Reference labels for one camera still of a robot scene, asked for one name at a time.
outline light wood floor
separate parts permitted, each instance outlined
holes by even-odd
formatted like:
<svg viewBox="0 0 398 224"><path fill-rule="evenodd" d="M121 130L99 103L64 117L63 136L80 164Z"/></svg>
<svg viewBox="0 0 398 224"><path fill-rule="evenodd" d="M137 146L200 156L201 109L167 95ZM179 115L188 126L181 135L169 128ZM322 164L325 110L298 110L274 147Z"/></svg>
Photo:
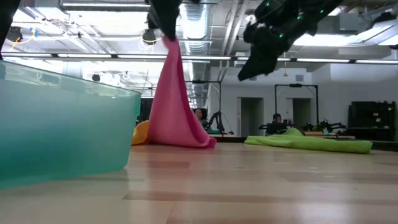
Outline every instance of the light wood floor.
<svg viewBox="0 0 398 224"><path fill-rule="evenodd" d="M398 153L131 149L126 170L0 191L1 224L397 224Z"/></svg>

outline ceiling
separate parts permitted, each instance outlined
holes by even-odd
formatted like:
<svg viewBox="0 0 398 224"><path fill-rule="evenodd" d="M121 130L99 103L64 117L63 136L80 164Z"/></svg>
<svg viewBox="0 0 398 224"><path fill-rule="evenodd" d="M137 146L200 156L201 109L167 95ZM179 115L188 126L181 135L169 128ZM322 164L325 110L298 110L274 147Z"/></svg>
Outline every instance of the ceiling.
<svg viewBox="0 0 398 224"><path fill-rule="evenodd" d="M112 6L120 4L118 0L107 0L108 9L106 7L98 9L95 7L80 7L78 11L68 9L59 9L57 0L45 1L35 0L36 5L32 7L32 1L24 1L22 6L14 16L13 26L22 28L23 44L14 45L7 41L2 47L2 52L46 52L46 53L84 53L84 54L166 54L167 49L162 41L157 41L154 45L146 45L142 41L142 34L147 28L147 13L143 11L107 11ZM86 0L63 0L61 4L73 5L78 3L99 3L99 1ZM143 1L130 0L123 3L140 3ZM195 32L195 29L189 29L183 17L179 17L177 21L177 36L180 39L182 54L191 54L194 44L202 44L206 47L208 55L220 55L222 53L223 44L225 44L225 33L228 30L228 24L233 24L230 37L227 39L229 45L233 46L227 53L231 55L241 52L242 54L249 52L250 45L241 40L246 16L240 16L241 9L244 7L239 4L237 13L231 18L234 0L206 0L207 28L206 36L199 40L189 40L189 33ZM378 8L389 6L396 3L396 0L367 0L367 1L345 1L334 15L354 15L358 20L358 24L366 25L366 18L359 17L359 12L373 12ZM255 9L260 1L248 1L245 5L246 9ZM322 27L328 28L327 20L323 21ZM233 36L234 28L239 26L237 36ZM391 54L388 46L380 46L377 44L361 46L361 47L316 47L294 45L290 51L286 53L286 57L302 57L302 58L384 58ZM21 58L12 58L17 63L23 63L30 66L43 66L43 63L37 63L33 60L24 60ZM65 73L64 67L68 62L64 62L60 66L59 62L46 61L46 69L54 72ZM159 79L162 62L83 62L82 77L91 79L92 74L99 73L103 78L102 82L112 85L119 85L124 88L145 90L146 88L155 89ZM287 67L306 68L307 72L311 72L316 66L309 63L288 63ZM218 67L218 63L191 63L185 62L183 65L185 79L192 80L195 78L196 71L203 69L201 79L216 81L216 76L206 76L206 67ZM206 95L206 86L191 85L190 95Z"/></svg>

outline teal plastic bin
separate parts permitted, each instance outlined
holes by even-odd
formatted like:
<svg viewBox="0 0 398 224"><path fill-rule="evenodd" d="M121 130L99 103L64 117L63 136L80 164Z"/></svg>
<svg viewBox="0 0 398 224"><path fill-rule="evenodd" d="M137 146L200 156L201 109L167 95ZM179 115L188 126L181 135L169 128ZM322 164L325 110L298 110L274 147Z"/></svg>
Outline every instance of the teal plastic bin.
<svg viewBox="0 0 398 224"><path fill-rule="evenodd" d="M123 169L141 94L0 61L0 188Z"/></svg>

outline doorway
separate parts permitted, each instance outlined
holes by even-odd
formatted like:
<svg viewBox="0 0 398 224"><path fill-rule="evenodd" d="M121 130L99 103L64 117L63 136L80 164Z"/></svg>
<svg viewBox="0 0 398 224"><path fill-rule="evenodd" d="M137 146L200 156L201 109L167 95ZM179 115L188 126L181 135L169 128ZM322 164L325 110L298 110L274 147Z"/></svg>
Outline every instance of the doorway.
<svg viewBox="0 0 398 224"><path fill-rule="evenodd" d="M293 123L299 127L311 122L311 99L293 98Z"/></svg>
<svg viewBox="0 0 398 224"><path fill-rule="evenodd" d="M259 126L264 124L264 99L238 98L238 106L238 117L240 109L239 135L241 137L262 135Z"/></svg>

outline yellow object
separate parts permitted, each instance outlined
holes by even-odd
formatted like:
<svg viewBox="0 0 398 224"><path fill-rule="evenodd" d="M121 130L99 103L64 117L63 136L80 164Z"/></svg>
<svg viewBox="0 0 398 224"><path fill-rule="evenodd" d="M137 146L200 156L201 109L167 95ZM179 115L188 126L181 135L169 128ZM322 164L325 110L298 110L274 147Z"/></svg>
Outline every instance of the yellow object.
<svg viewBox="0 0 398 224"><path fill-rule="evenodd" d="M149 121L139 123L132 135L132 145L145 144L148 140Z"/></svg>

